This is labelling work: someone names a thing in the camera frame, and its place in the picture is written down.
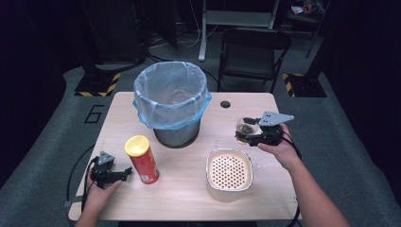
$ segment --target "red can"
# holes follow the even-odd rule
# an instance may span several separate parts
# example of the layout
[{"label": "red can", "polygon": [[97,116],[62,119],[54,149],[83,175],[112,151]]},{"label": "red can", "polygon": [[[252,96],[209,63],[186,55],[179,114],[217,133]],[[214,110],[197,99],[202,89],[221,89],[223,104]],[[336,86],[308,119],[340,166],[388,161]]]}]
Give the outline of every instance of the red can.
[{"label": "red can", "polygon": [[130,156],[133,166],[146,184],[155,183],[160,176],[150,149],[150,142],[143,135],[136,135],[129,139],[125,145],[125,151]]}]

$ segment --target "plastic container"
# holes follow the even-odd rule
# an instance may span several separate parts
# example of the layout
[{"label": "plastic container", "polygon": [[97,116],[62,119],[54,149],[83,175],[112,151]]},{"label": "plastic container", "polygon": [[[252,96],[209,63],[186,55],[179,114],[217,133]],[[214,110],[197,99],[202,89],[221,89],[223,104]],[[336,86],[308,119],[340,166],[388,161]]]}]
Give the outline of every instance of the plastic container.
[{"label": "plastic container", "polygon": [[[255,123],[254,125],[248,124],[245,122],[245,118],[250,118],[250,117],[239,117],[237,121],[235,122],[235,130],[241,132],[243,135],[248,135],[248,134],[255,134],[259,130],[259,126]],[[235,134],[236,141],[240,144],[248,144],[247,139],[245,136],[237,136]]]},{"label": "plastic container", "polygon": [[183,148],[195,141],[201,116],[212,98],[206,76],[197,65],[155,63],[141,72],[133,91],[140,121],[154,130],[161,144]]}]

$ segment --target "perforated basket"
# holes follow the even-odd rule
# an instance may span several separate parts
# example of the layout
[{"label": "perforated basket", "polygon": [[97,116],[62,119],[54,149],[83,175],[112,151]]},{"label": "perforated basket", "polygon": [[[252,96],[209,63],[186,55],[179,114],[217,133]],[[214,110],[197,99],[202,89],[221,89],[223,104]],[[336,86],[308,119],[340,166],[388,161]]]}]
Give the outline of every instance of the perforated basket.
[{"label": "perforated basket", "polygon": [[251,159],[240,149],[214,149],[207,158],[206,179],[213,199],[236,201],[253,182]]}]

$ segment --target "gray carpet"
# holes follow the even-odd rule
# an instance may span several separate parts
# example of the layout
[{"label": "gray carpet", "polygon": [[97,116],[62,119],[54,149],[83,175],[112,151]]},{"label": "gray carpet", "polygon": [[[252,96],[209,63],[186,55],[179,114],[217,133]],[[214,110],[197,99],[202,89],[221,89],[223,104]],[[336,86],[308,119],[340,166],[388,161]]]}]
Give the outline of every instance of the gray carpet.
[{"label": "gray carpet", "polygon": [[[218,74],[218,35],[208,42],[206,61],[198,62],[199,46],[179,44],[175,49],[168,44],[152,47],[149,52],[163,59],[193,62],[215,77]],[[305,73],[313,60],[305,58],[310,40],[306,34],[292,34],[293,45],[282,66],[283,73]],[[191,41],[196,37],[182,38]],[[24,161],[14,171],[0,191],[0,226],[69,226],[73,221],[63,208],[67,181],[71,169],[81,154],[96,142],[113,95],[132,91],[137,75],[154,61],[146,61],[121,74],[111,96],[74,96],[74,89],[83,76],[77,68],[64,74],[67,88],[58,109]],[[104,68],[118,68],[111,64]],[[324,74],[321,82],[327,98],[290,97],[281,77],[274,96],[283,114],[295,115],[288,123],[295,143],[303,153],[307,168],[352,226],[401,226],[401,210],[383,173],[374,165],[366,149],[355,135]],[[216,81],[207,75],[208,88],[217,89]],[[266,92],[270,84],[259,81],[227,78],[222,86],[226,92]],[[94,105],[101,116],[97,123],[85,123]],[[84,168],[89,161],[85,155],[78,164],[71,181],[70,196],[77,191]],[[286,226],[289,220],[263,220],[260,227]],[[116,222],[100,221],[99,226],[116,226]]]}]

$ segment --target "yellow black tape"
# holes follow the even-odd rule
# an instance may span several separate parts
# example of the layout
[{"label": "yellow black tape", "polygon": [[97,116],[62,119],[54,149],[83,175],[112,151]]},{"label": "yellow black tape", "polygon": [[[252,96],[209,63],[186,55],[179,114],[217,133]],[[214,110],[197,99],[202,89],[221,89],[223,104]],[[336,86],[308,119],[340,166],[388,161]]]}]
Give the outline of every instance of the yellow black tape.
[{"label": "yellow black tape", "polygon": [[287,88],[287,92],[289,96],[295,96],[294,90],[292,88],[292,85],[288,79],[289,75],[292,76],[297,76],[297,77],[303,77],[303,74],[283,74],[283,79],[284,79],[284,83],[286,84],[286,88]]},{"label": "yellow black tape", "polygon": [[110,96],[113,93],[115,86],[120,79],[120,76],[121,74],[117,74],[114,76],[107,92],[76,92],[75,96]]}]

